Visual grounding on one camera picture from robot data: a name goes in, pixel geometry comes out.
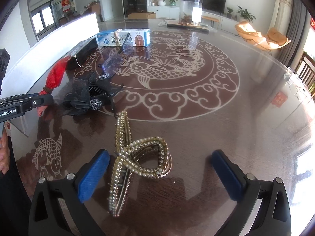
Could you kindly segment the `person left hand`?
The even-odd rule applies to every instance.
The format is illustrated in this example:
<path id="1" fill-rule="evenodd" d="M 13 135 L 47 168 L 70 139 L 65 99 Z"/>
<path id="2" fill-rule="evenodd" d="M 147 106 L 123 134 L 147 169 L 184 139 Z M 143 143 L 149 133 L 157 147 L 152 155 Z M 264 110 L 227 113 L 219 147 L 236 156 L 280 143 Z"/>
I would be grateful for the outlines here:
<path id="1" fill-rule="evenodd" d="M 6 130 L 3 129 L 3 135 L 1 137 L 1 149 L 0 149 L 0 170 L 5 175 L 10 168 L 10 150 L 8 148 L 8 138 Z"/>

